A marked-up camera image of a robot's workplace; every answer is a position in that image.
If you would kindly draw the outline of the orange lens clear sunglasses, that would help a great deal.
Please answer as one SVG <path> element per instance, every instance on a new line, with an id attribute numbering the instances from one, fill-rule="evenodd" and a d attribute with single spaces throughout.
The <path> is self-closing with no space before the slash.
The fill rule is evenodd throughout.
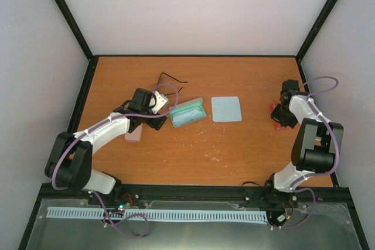
<path id="1" fill-rule="evenodd" d="M 271 113 L 271 114 L 272 114 L 272 112 L 275 110 L 275 108 L 276 108 L 276 103 L 275 103 L 275 101 L 272 101 L 272 102 L 270 103 L 270 113 Z M 277 122 L 274 121 L 273 119 L 272 119 L 272 124 L 273 124 L 273 127 L 274 127 L 274 129 L 275 129 L 276 131 L 286 131 L 286 130 L 289 130 L 289 128 L 281 126 L 279 123 L 277 123 Z"/>

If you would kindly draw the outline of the grey glasses case teal lining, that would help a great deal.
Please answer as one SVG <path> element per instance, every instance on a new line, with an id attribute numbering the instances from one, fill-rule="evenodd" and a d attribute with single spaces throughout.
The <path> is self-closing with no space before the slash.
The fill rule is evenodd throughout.
<path id="1" fill-rule="evenodd" d="M 170 112 L 170 119 L 174 128 L 179 128 L 206 117 L 207 114 L 203 108 L 203 98 L 196 98 L 178 104 Z"/>

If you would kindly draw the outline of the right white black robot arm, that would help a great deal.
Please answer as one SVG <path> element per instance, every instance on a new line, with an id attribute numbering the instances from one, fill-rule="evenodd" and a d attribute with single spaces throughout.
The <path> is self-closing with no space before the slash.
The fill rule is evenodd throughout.
<path id="1" fill-rule="evenodd" d="M 271 119 L 283 128 L 299 125 L 299 131 L 291 150 L 291 161 L 265 181 L 264 199 L 285 199 L 310 178 L 335 172 L 343 125 L 326 117 L 316 106 L 313 95 L 301 91 L 297 80 L 282 83 L 279 103 L 271 111 Z"/>

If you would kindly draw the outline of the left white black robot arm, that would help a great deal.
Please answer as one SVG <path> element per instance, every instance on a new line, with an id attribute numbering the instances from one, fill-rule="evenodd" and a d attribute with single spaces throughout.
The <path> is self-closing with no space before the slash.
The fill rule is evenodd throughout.
<path id="1" fill-rule="evenodd" d="M 74 192 L 96 191 L 108 204 L 117 204 L 122 197 L 122 190 L 117 187 L 121 183 L 114 176 L 93 170 L 93 156 L 113 139 L 133 133 L 143 123 L 159 130 L 166 116 L 158 112 L 168 102 L 156 90 L 138 88 L 131 100 L 126 100 L 97 124 L 75 133 L 58 134 L 45 167 L 52 187 Z"/>

